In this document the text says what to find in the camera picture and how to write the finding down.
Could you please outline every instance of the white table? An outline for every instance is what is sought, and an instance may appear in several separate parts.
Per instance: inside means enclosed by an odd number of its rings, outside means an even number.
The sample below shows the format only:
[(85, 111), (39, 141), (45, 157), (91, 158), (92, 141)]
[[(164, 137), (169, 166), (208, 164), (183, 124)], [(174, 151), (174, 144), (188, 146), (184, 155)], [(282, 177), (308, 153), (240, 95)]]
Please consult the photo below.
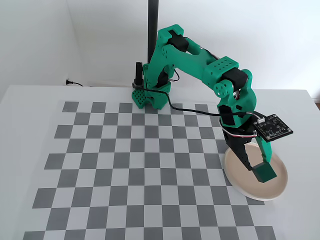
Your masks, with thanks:
[[(218, 104), (207, 87), (172, 88), (173, 103)], [(131, 101), (131, 88), (11, 86), (0, 105), (0, 239), (11, 240), (19, 207), (58, 101)], [(320, 111), (305, 90), (255, 90), (256, 110), (277, 114), (294, 134), (272, 142), (288, 171), (285, 192), (252, 219), (273, 225), (277, 240), (320, 236)]]

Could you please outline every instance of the gray square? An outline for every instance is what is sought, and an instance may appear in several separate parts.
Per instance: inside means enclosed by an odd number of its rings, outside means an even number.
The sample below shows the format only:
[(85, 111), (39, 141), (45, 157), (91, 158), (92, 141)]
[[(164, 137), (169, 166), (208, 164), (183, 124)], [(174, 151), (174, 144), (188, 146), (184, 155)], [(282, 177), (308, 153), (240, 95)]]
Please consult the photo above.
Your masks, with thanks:
[(62, 112), (64, 113), (76, 113), (78, 109), (79, 102), (78, 101), (66, 101), (64, 103)]
[(218, 153), (205, 153), (204, 160), (207, 169), (222, 169)]
[(160, 153), (174, 153), (174, 140), (167, 138), (159, 139), (159, 149)]
[(200, 227), (198, 226), (182, 227), (181, 230), (182, 230), (183, 240), (201, 240)]
[(120, 104), (119, 104), (119, 113), (131, 114), (132, 113), (132, 108), (133, 108), (132, 103), (120, 102)]
[(93, 102), (91, 113), (103, 114), (106, 112), (106, 102)]
[(232, 186), (232, 184), (229, 182), (229, 179), (227, 178), (227, 175), (226, 175), (226, 173), (225, 173), (225, 170), (224, 169), (222, 169), (222, 171), (223, 171), (223, 176), (224, 176), (224, 180), (225, 180), (225, 185), (226, 186)]
[(22, 240), (44, 240), (45, 231), (26, 231)]
[(144, 126), (145, 115), (143, 113), (132, 113), (132, 126)]
[(94, 177), (94, 187), (111, 186), (112, 169), (97, 169)]
[(55, 139), (69, 139), (73, 125), (58, 125), (55, 131)]
[(184, 115), (184, 123), (186, 127), (198, 127), (197, 115)]
[(162, 227), (162, 206), (145, 205), (144, 206), (144, 227)]
[(161, 185), (177, 185), (177, 173), (175, 168), (161, 168)]
[(145, 185), (145, 169), (130, 168), (129, 169), (129, 186), (144, 186)]
[(235, 225), (240, 226), (253, 226), (249, 206), (247, 205), (232, 205), (232, 212), (234, 216)]
[(175, 160), (175, 167), (177, 169), (191, 168), (189, 153), (175, 153), (174, 160)]
[(100, 139), (102, 136), (103, 126), (89, 125), (86, 132), (87, 139)]
[(106, 221), (107, 229), (118, 229), (126, 227), (127, 206), (109, 206)]
[(220, 117), (219, 116), (210, 116), (210, 121), (212, 127), (220, 127)]
[(131, 138), (131, 126), (118, 126), (116, 130), (117, 139), (130, 139)]
[(230, 199), (226, 186), (211, 186), (214, 205), (230, 205)]
[(158, 115), (159, 126), (172, 126), (171, 115), (159, 114)]
[(187, 139), (187, 132), (184, 126), (173, 126), (172, 135), (174, 139)]
[(248, 203), (248, 205), (265, 205), (264, 201), (258, 201), (249, 197), (245, 197), (246, 198), (246, 202)]
[(144, 167), (145, 168), (160, 168), (160, 153), (159, 152), (145, 152), (144, 153)]
[(197, 111), (202, 111), (202, 112), (205, 112), (205, 113), (208, 113), (209, 110), (208, 110), (208, 105), (207, 104), (195, 104), (194, 105), (194, 108), (195, 110)]
[(126, 207), (126, 228), (139, 228), (144, 226), (144, 206), (132, 205)]
[(162, 226), (181, 227), (179, 205), (162, 206)]
[(39, 188), (36, 192), (33, 209), (51, 208), (54, 202), (56, 188)]
[(116, 149), (116, 139), (102, 138), (99, 153), (114, 153)]
[(159, 126), (145, 126), (144, 138), (146, 139), (158, 139), (159, 138)]
[(84, 151), (86, 139), (70, 139), (66, 153), (76, 154)]
[(200, 227), (217, 227), (215, 207), (213, 205), (198, 205), (198, 218)]
[(272, 226), (256, 226), (255, 231), (259, 240), (276, 240)]
[(74, 188), (77, 183), (78, 169), (63, 169), (60, 173), (58, 188)]
[(224, 154), (229, 148), (229, 146), (226, 143), (226, 140), (224, 139), (216, 139), (215, 143), (216, 143), (216, 147), (218, 148), (219, 154)]
[(201, 139), (215, 139), (215, 134), (212, 127), (200, 126), (199, 130)]
[(46, 230), (66, 230), (70, 207), (51, 208)]
[(50, 153), (44, 169), (62, 169), (65, 160), (65, 153)]
[(86, 230), (67, 230), (65, 231), (64, 240), (85, 240)]
[(75, 114), (73, 125), (89, 125), (90, 113), (89, 112), (77, 112)]
[(189, 147), (189, 153), (204, 152), (201, 139), (188, 139), (188, 147)]
[(179, 205), (196, 205), (194, 186), (178, 186)]
[(92, 191), (93, 187), (76, 187), (71, 207), (90, 207)]
[(108, 207), (90, 207), (87, 229), (105, 229), (107, 227)]
[(98, 153), (82, 153), (80, 169), (96, 169), (98, 162)]
[(105, 113), (103, 125), (117, 126), (118, 125), (118, 113)]
[(144, 112), (146, 114), (158, 114), (158, 109), (154, 108), (150, 103), (148, 103), (144, 107)]
[(162, 227), (145, 227), (143, 238), (146, 240), (163, 240), (164, 233)]
[(127, 205), (128, 186), (111, 186), (109, 206)]
[(144, 205), (161, 204), (161, 186), (144, 186)]
[(128, 169), (130, 165), (130, 152), (115, 152), (113, 159), (114, 169)]
[[(179, 108), (179, 109), (182, 109), (182, 107), (183, 107), (181, 103), (173, 103), (172, 105), (176, 108)], [(172, 115), (183, 115), (184, 114), (183, 111), (178, 111), (173, 108), (170, 108), (170, 111), (171, 111)]]
[(145, 139), (133, 138), (131, 139), (130, 153), (143, 153), (145, 151)]
[(195, 186), (210, 186), (207, 169), (193, 168), (192, 178)]
[(237, 227), (235, 227), (235, 226), (219, 226), (218, 229), (219, 229), (219, 234), (220, 234), (221, 240), (239, 240)]
[(125, 240), (125, 236), (125, 228), (107, 228), (105, 231), (105, 240)]

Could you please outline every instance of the circuit board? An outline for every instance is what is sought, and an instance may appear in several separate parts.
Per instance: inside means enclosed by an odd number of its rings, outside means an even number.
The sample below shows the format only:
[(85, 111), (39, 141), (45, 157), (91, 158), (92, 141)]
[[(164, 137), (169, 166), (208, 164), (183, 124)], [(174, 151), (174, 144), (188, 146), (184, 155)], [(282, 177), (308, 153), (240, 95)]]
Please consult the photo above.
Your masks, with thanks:
[(294, 133), (275, 114), (265, 117), (264, 122), (254, 122), (254, 126), (267, 143)]

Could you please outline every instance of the white wall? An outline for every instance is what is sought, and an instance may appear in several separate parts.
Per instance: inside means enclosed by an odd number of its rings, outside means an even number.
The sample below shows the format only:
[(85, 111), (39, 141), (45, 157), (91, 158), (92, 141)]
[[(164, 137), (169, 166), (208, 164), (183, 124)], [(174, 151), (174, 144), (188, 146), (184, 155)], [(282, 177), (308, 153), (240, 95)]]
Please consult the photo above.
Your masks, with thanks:
[[(129, 86), (147, 60), (147, 0), (67, 0), (88, 84)], [(256, 89), (307, 89), (320, 99), (317, 0), (160, 0), (158, 28), (185, 36), (253, 73)], [(178, 86), (200, 87), (182, 75)]]
[(0, 99), (11, 84), (81, 82), (82, 69), (66, 0), (0, 0)]

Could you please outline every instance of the wire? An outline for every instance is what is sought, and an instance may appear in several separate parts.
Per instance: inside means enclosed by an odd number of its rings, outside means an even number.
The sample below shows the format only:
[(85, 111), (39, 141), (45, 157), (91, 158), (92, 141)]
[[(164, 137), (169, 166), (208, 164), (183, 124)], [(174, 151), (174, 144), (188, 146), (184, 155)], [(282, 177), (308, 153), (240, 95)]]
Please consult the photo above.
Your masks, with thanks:
[(69, 79), (67, 79), (67, 80), (65, 81), (65, 85), (68, 85), (68, 84), (77, 84), (77, 85), (80, 85), (81, 87), (83, 87), (82, 84), (77, 83), (77, 82), (74, 82), (74, 81), (70, 81)]
[(175, 107), (172, 105), (170, 101), (169, 94), (165, 91), (159, 91), (159, 90), (153, 90), (153, 89), (147, 89), (141, 86), (137, 86), (134, 82), (132, 83), (132, 87), (134, 89), (140, 89), (144, 90), (147, 92), (153, 92), (153, 93), (159, 93), (159, 94), (165, 94), (166, 97), (168, 98), (169, 105), (172, 109), (177, 110), (177, 111), (185, 111), (185, 112), (193, 112), (193, 113), (198, 113), (198, 114), (204, 114), (204, 115), (209, 115), (209, 116), (214, 116), (214, 117), (221, 117), (221, 116), (244, 116), (244, 115), (253, 115), (255, 117), (258, 117), (258, 115), (252, 113), (252, 112), (230, 112), (230, 113), (210, 113), (210, 112), (205, 112), (205, 111), (199, 111), (195, 109), (188, 109), (188, 108), (180, 108), (180, 107)]
[(250, 114), (250, 115), (253, 115), (255, 116), (257, 119), (262, 119), (260, 116), (258, 116), (257, 114), (254, 114), (253, 112), (246, 112), (246, 114)]
[(228, 132), (228, 131), (221, 125), (220, 121), (219, 121), (219, 124), (220, 124), (220, 127), (222, 128), (222, 130), (223, 130), (224, 132), (226, 132), (227, 134), (229, 134), (230, 136), (235, 137), (235, 138), (255, 138), (255, 137), (258, 136), (256, 130), (253, 131), (253, 134), (252, 134), (252, 135), (233, 134), (233, 133)]
[(179, 76), (179, 74), (177, 73), (177, 71), (174, 70), (174, 72), (175, 72), (175, 74), (177, 75), (178, 79), (169, 79), (170, 82), (176, 82), (176, 81), (179, 81), (179, 79), (180, 79), (180, 76)]

